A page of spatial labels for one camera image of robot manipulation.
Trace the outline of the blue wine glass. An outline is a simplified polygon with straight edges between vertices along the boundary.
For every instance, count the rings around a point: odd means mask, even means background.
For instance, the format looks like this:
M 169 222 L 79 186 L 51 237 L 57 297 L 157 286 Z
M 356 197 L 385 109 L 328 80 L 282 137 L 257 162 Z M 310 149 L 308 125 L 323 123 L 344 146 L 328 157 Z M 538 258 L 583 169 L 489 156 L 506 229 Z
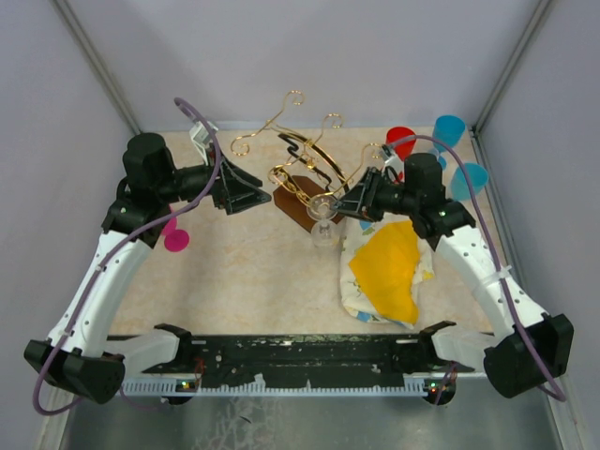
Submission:
M 478 195 L 488 183 L 488 171 L 481 165 L 473 162 L 465 162 L 463 172 L 457 167 L 450 182 L 451 198 L 456 201 L 468 201 L 471 192 L 467 181 L 471 182 L 472 191 Z
M 455 148 L 465 129 L 466 124 L 461 118 L 455 115 L 442 115 L 436 119 L 432 137 L 444 142 L 450 148 Z M 443 170 L 446 168 L 446 160 L 443 157 L 444 152 L 445 148 L 438 143 L 434 143 L 433 147 L 429 150 L 429 153 L 438 159 Z

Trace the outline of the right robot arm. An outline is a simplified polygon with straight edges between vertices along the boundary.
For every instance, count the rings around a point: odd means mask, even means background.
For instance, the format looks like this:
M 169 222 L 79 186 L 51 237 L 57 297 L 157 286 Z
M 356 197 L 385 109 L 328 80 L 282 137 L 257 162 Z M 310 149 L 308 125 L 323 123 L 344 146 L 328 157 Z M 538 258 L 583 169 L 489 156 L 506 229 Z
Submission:
M 491 334 L 440 322 L 425 331 L 418 349 L 420 363 L 432 371 L 449 362 L 486 373 L 494 389 L 513 398 L 551 385 L 547 394 L 564 400 L 556 379 L 568 364 L 574 326 L 563 315 L 551 316 L 535 303 L 502 266 L 486 243 L 484 225 L 466 207 L 446 196 L 443 169 L 431 154 L 415 154 L 404 163 L 401 182 L 393 183 L 375 168 L 334 204 L 344 217 L 369 222 L 384 214 L 406 216 L 417 236 L 460 274 L 483 309 Z

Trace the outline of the pink wine glass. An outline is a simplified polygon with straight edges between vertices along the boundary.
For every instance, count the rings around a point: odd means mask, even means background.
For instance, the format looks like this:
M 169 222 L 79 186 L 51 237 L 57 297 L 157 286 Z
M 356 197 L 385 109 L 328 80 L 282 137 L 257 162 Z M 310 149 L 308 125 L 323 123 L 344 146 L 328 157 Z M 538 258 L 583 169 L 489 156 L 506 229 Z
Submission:
M 184 250 L 190 241 L 187 231 L 178 227 L 176 217 L 171 218 L 162 229 L 161 235 L 164 237 L 163 245 L 170 252 L 180 252 Z

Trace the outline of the red wine glass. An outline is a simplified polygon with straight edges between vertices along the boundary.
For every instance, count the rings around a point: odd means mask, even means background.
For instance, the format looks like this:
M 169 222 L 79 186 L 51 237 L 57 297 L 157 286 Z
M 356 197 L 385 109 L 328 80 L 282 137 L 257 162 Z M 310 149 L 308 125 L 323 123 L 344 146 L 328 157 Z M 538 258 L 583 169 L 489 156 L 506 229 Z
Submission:
M 394 149 L 397 156 L 404 161 L 413 151 L 416 140 L 409 140 L 414 131 L 408 127 L 392 127 L 386 133 L 385 143 Z

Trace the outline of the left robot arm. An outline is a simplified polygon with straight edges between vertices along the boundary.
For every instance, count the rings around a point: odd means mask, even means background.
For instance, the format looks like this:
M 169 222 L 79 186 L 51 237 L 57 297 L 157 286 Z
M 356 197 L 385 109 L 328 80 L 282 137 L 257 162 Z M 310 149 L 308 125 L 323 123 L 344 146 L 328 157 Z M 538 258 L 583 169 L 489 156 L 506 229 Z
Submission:
M 125 177 L 102 223 L 93 261 L 57 325 L 42 340 L 30 340 L 24 359 L 47 383 L 96 404 L 111 400 L 123 382 L 167 365 L 177 372 L 193 365 L 189 331 L 159 324 L 145 335 L 111 342 L 109 331 L 128 286 L 176 217 L 171 206 L 192 209 L 211 196 L 228 215 L 269 203 L 260 179 L 232 164 L 209 143 L 203 165 L 178 169 L 164 138 L 142 133 L 123 155 Z

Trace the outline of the clear wine glass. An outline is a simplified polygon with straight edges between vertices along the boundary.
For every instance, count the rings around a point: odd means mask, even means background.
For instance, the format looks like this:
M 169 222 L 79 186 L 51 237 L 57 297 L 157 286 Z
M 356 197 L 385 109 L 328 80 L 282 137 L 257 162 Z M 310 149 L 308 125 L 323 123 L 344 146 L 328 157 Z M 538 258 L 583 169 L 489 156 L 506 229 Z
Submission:
M 334 248 L 338 245 L 340 231 L 334 222 L 336 201 L 332 195 L 323 193 L 313 196 L 308 202 L 307 214 L 315 221 L 310 233 L 317 248 Z

